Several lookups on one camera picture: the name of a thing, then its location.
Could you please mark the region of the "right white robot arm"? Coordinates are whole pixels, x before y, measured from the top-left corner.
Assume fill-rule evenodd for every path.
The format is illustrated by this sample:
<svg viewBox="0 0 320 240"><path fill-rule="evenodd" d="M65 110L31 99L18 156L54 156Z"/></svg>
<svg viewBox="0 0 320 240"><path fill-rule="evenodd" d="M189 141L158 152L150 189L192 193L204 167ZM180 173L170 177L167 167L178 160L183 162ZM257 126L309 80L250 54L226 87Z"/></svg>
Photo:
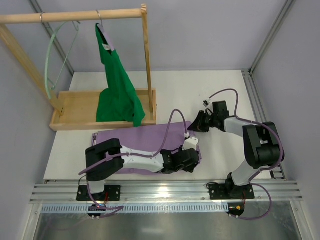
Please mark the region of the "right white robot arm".
<svg viewBox="0 0 320 240"><path fill-rule="evenodd" d="M230 115L225 101L217 101L212 103L212 110L200 110L188 130L207 133L210 128L242 137L245 157L242 164L228 174L224 183L209 182L206 185L210 199L254 199L251 180L262 169L284 160L284 150L280 147L275 124L239 120L236 116Z"/></svg>

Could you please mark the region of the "purple trousers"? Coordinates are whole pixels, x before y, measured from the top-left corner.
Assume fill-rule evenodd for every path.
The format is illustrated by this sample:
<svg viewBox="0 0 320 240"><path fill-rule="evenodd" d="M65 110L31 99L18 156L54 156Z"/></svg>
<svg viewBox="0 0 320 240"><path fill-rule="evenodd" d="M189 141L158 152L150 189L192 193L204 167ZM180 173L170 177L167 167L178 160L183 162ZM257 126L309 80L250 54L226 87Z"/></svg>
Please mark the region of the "purple trousers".
<svg viewBox="0 0 320 240"><path fill-rule="evenodd" d="M172 151L182 146L185 140L185 128L190 125L190 121L171 123L163 149ZM92 145L119 139L122 146L130 149L156 152L163 143L166 130L166 124L159 124L98 131L92 135Z"/></svg>

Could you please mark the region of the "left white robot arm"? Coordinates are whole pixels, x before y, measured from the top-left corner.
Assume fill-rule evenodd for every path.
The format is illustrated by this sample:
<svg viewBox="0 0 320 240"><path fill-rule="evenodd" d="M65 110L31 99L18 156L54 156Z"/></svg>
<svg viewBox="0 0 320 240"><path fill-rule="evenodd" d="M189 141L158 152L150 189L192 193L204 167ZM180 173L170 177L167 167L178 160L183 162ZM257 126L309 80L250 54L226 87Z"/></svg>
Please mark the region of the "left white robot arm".
<svg viewBox="0 0 320 240"><path fill-rule="evenodd" d="M105 189L105 180L122 169L164 175L192 173L200 161L198 144L199 140L191 136L176 150L147 152L128 148L118 138L112 138L85 150L86 168L79 175L85 174L90 194L99 194Z"/></svg>

